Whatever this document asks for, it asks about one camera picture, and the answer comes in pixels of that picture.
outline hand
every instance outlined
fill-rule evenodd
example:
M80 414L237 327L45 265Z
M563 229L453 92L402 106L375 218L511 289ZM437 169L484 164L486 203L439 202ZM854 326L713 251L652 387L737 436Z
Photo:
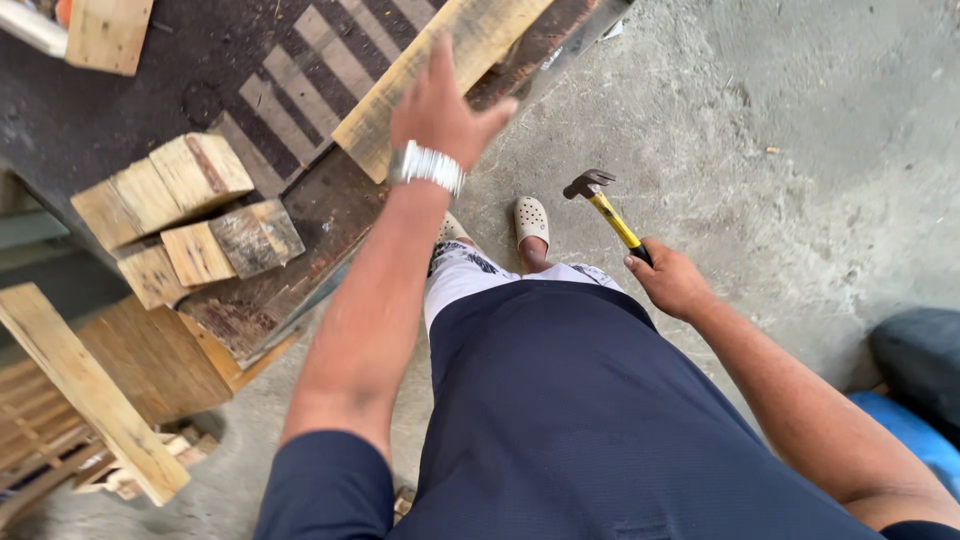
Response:
M508 97L476 113L460 97L453 67L453 38L437 38L430 63L417 77L390 123L390 142L399 148L411 140L443 152L469 171L493 138L516 115L518 101Z
M660 311L689 323L697 313L720 302L686 255L653 238L640 242L654 262L653 268L636 257L627 257L623 262Z

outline white printed shorts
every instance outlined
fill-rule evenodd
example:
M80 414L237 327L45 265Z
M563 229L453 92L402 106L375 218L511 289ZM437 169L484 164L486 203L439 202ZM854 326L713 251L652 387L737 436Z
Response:
M520 276L507 272L475 248L462 242L441 242L433 248L427 273L423 316L430 333L433 320L444 307L499 285L519 280L592 283L623 292L620 285L599 268L586 264L554 264L539 274Z

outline crocs shoe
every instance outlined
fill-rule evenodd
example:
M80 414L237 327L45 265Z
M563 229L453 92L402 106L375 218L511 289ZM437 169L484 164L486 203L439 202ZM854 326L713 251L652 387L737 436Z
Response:
M457 218L453 217L450 210L447 210L446 214L444 214L444 223L440 226L440 232L437 233L437 241L434 243L450 242L457 238L466 238L473 242L473 238L470 238L464 226L460 225L460 222L457 221Z
M547 251L550 250L550 228L546 223L546 209L533 197L520 197L514 206L514 220L516 221L516 246L527 236L536 236L546 242Z

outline silver watch band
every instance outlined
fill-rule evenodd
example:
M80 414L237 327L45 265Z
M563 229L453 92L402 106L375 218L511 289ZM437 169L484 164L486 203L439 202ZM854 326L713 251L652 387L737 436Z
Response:
M394 150L387 173L390 184L409 184L414 179L422 179L439 185L454 197L460 195L466 176L454 158L418 146L415 140Z

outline dark blue t-shirt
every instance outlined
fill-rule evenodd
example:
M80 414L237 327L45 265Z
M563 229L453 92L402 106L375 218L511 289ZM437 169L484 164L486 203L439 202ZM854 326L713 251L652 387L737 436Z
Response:
M319 431L277 454L258 540L877 539L777 460L629 296L522 281L446 307L417 499L393 527L390 470ZM960 540L898 524L897 540Z

